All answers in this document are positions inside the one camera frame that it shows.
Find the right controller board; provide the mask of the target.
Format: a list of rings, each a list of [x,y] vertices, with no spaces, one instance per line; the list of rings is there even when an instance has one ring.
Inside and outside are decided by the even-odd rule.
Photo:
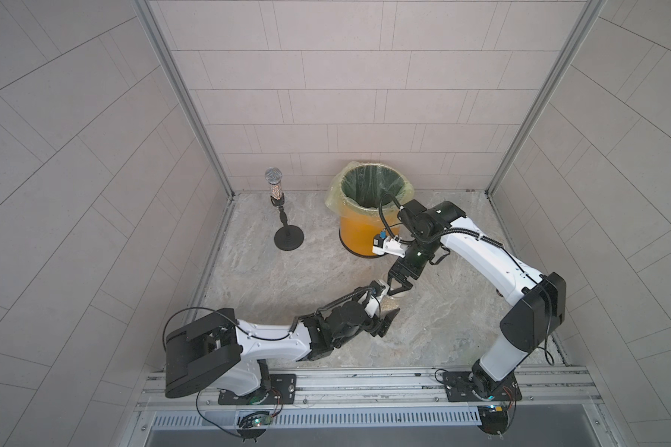
[[[480,418],[478,428],[492,436],[502,436],[509,428],[509,413],[502,406],[487,405],[478,406],[477,411]]]

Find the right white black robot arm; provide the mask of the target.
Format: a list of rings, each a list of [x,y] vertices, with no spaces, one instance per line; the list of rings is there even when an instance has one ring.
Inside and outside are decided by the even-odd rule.
[[[472,367],[471,389],[481,400],[501,395],[514,400],[514,370],[537,348],[545,348],[549,336],[565,320],[566,281],[557,273],[544,275],[518,260],[450,201],[426,208],[412,200],[397,208],[396,217],[411,240],[396,236],[390,225],[373,238],[374,254],[397,258],[388,281],[399,286],[389,293],[411,290],[427,264],[439,264],[438,250],[445,255],[456,253],[471,264],[511,307],[500,322],[495,343]]]

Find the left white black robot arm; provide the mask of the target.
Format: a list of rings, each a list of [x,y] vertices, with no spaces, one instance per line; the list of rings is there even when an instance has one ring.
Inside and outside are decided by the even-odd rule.
[[[232,308],[209,308],[163,335],[165,397],[184,398],[211,385],[250,397],[271,388],[269,359],[319,361],[361,333],[384,337],[400,312],[382,310],[389,291],[385,282],[373,281],[286,326],[239,320]]]

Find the controller board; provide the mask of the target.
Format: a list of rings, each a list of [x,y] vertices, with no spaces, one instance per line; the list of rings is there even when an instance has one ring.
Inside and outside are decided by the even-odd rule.
[[[249,413],[239,419],[237,433],[244,441],[256,441],[267,431],[273,419],[273,415],[267,411]]]
[[[502,406],[487,405],[478,406],[477,411],[480,418],[478,428],[492,436],[502,436],[509,428],[509,413]]]

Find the left controller board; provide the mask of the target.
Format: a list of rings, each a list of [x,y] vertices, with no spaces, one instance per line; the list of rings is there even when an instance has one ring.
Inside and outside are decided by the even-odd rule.
[[[273,415],[267,411],[249,413],[239,419],[237,433],[244,441],[256,441],[267,431],[273,419]]]

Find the orange trash bin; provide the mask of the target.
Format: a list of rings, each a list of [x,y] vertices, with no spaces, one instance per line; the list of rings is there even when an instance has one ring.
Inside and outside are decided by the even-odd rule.
[[[399,232],[399,228],[396,226],[397,213],[393,214],[393,220],[390,222],[384,215],[382,206],[379,206],[378,216],[378,220],[339,217],[339,236],[342,244],[348,251],[351,251],[357,256],[373,258],[375,256],[372,252],[373,238],[376,234],[384,230],[383,221],[386,221],[389,224],[393,233]]]

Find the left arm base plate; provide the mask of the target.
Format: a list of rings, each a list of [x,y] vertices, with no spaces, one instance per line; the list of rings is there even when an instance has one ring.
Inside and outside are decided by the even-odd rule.
[[[293,404],[296,392],[295,374],[268,374],[261,378],[259,387],[244,396],[222,390],[218,398],[219,405],[275,405]]]

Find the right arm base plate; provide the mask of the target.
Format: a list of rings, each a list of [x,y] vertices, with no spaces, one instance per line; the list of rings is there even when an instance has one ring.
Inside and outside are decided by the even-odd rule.
[[[480,396],[471,380],[470,371],[437,370],[435,380],[445,388],[449,402],[519,402],[523,395],[514,372],[510,372],[496,387],[492,387],[484,397]]]

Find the aluminium mounting rail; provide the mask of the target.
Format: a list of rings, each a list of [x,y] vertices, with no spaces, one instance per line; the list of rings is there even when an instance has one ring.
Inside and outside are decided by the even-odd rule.
[[[445,388],[434,378],[436,367],[276,369],[274,374],[295,374],[293,404],[219,405],[221,390],[210,386],[180,399],[165,397],[165,375],[149,374],[136,411],[201,410],[316,410],[346,408],[445,407],[501,405],[598,405],[604,402],[585,367],[525,365],[514,375],[523,395],[515,402],[449,402]]]

